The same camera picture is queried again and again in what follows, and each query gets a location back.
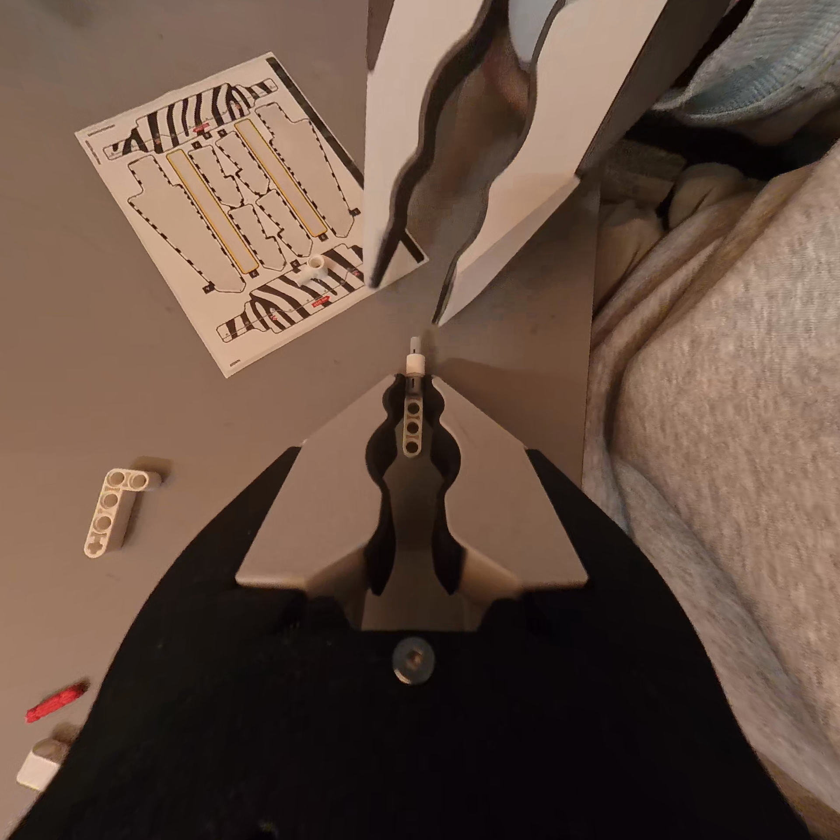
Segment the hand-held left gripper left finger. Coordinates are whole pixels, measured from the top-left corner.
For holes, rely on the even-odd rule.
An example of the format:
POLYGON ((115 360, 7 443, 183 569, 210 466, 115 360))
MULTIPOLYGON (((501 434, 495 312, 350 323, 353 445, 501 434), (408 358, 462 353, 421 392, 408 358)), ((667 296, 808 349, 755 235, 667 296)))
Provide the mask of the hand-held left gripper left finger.
POLYGON ((393 374, 300 446, 236 574, 242 586, 362 601, 396 554, 385 472, 396 459, 404 376, 393 374))

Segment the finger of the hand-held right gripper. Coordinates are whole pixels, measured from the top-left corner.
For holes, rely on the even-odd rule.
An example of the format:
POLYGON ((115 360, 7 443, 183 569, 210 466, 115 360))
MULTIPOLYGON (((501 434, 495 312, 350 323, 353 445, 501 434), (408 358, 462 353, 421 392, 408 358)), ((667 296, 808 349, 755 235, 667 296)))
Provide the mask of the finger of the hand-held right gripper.
POLYGON ((492 40, 492 2, 371 2, 364 147, 367 284, 385 280, 448 97, 492 40))
POLYGON ((526 126, 448 273, 437 325, 468 306, 572 194, 585 152, 664 8, 663 1, 508 3, 514 56, 529 73, 526 126))

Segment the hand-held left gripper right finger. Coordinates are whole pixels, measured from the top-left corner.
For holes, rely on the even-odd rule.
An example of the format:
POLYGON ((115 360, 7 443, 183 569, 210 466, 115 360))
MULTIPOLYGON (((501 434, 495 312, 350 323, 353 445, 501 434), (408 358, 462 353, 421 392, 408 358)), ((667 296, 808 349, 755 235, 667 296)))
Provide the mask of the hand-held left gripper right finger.
POLYGON ((446 592, 497 601, 583 586, 588 574, 526 446, 438 376, 427 421, 442 479, 432 557, 446 592))

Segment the white straight lego beam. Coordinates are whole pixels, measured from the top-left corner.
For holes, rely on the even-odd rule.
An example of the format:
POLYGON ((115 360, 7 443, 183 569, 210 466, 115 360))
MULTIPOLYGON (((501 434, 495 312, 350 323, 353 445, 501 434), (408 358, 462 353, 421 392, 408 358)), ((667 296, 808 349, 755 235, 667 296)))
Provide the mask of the white straight lego beam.
POLYGON ((424 429, 424 378, 408 375, 404 395, 402 452, 413 459, 422 453, 424 429))

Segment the white L-shaped lego beam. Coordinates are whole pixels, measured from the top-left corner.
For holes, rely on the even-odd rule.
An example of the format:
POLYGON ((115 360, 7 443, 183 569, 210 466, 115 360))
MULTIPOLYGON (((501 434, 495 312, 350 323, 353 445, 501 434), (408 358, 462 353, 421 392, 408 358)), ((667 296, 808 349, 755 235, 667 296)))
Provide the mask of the white L-shaped lego beam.
POLYGON ((159 473, 118 467, 104 477, 97 505, 84 545, 92 560, 122 548, 137 497, 156 490, 162 483, 159 473))

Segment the red lego pin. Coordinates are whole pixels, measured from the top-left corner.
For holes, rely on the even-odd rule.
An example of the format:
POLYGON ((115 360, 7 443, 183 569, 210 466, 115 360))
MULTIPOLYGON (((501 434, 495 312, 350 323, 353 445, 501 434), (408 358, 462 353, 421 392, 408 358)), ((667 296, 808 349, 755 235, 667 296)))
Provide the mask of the red lego pin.
POLYGON ((83 697, 87 693, 89 686, 89 681, 81 680, 53 692, 26 710, 24 716, 25 722, 27 724, 35 723, 67 707, 69 704, 83 697))

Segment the small white lego beam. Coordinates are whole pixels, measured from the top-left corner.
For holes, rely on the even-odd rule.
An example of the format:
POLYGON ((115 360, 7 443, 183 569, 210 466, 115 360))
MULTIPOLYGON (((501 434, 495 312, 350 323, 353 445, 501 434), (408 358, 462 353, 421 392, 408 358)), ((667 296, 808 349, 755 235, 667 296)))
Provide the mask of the small white lego beam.
POLYGON ((37 742, 18 770, 16 783, 31 791, 43 792, 67 759, 69 750, 67 742, 55 738, 37 742))

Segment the person's right hand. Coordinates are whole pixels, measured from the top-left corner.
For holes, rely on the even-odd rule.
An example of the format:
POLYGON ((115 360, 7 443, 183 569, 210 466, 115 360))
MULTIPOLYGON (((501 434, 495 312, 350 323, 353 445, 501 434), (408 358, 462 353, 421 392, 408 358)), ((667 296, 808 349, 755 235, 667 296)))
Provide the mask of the person's right hand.
POLYGON ((466 194, 487 184, 511 158, 529 113, 530 74, 502 24, 456 102, 449 184, 466 194))

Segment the grey hoodie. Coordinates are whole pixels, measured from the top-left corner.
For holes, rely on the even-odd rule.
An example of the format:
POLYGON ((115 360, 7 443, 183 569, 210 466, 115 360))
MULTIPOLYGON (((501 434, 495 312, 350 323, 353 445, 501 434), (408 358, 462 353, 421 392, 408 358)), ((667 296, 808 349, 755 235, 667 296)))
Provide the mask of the grey hoodie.
POLYGON ((838 140, 602 212, 582 483, 653 562, 738 723, 838 812, 838 140))

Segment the zebra striped sticker sheet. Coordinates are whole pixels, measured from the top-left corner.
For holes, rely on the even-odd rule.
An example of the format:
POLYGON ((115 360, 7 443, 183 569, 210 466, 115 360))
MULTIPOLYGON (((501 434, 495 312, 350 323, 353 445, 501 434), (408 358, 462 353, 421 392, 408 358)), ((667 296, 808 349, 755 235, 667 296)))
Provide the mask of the zebra striped sticker sheet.
POLYGON ((76 136, 224 377, 376 293, 361 169, 272 53, 76 136))

